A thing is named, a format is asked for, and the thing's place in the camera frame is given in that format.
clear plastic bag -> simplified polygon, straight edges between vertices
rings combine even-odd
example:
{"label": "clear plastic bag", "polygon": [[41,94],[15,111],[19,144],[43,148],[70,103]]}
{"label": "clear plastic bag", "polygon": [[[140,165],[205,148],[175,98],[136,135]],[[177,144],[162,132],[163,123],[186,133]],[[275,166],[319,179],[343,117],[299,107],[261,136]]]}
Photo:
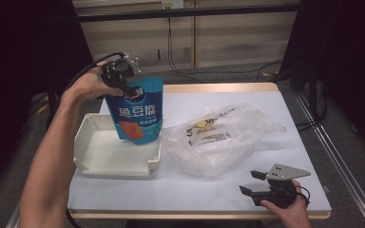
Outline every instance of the clear plastic bag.
{"label": "clear plastic bag", "polygon": [[286,129],[269,121],[256,107],[233,104],[207,109],[197,120],[162,130],[162,151],[185,173],[214,177],[246,159],[256,142]]}

white container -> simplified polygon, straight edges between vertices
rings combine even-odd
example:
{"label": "white container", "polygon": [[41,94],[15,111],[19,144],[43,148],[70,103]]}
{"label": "white container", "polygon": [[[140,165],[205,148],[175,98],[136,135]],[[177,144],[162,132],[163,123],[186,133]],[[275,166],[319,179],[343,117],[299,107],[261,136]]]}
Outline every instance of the white container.
{"label": "white container", "polygon": [[120,140],[110,114],[86,114],[75,138],[73,161],[88,176],[148,176],[160,157],[159,139],[143,145]]}

snack bag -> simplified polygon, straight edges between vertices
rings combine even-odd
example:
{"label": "snack bag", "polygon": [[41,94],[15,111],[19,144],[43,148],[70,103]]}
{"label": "snack bag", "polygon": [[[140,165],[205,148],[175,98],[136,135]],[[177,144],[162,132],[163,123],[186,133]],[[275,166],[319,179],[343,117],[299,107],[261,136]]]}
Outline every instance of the snack bag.
{"label": "snack bag", "polygon": [[149,77],[126,85],[137,95],[105,95],[118,136],[135,144],[155,141],[163,124],[163,79]]}

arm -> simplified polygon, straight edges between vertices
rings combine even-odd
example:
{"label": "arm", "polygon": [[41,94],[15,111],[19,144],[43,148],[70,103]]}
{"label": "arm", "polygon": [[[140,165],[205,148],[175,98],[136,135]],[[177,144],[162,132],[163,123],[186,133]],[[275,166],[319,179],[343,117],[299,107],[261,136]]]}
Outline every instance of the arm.
{"label": "arm", "polygon": [[[295,186],[300,186],[299,182],[293,180]],[[307,215],[307,208],[304,199],[298,196],[288,208],[281,209],[273,202],[262,200],[260,204],[270,212],[274,213],[282,221],[286,228],[311,228],[310,220]]]}
{"label": "arm", "polygon": [[65,226],[74,138],[82,104],[106,93],[123,95],[120,89],[102,83],[97,70],[91,69],[62,96],[29,170],[21,200],[22,228]]}

table surface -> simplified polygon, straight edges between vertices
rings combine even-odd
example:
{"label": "table surface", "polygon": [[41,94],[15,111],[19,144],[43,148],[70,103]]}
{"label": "table surface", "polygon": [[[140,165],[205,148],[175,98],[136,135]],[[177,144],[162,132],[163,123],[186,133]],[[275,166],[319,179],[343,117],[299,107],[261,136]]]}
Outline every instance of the table surface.
{"label": "table surface", "polygon": [[[272,219],[274,215],[241,194],[239,185],[268,191],[268,182],[251,178],[250,171],[268,172],[274,163],[281,163],[312,173],[298,179],[311,192],[309,217],[328,218],[331,206],[276,85],[165,85],[164,127],[194,120],[206,107],[232,104],[257,107],[286,132],[263,137],[247,160],[212,179],[180,172],[165,154],[149,177],[100,179],[76,169],[68,202],[71,214],[77,219]],[[106,102],[100,112],[108,113]]]}

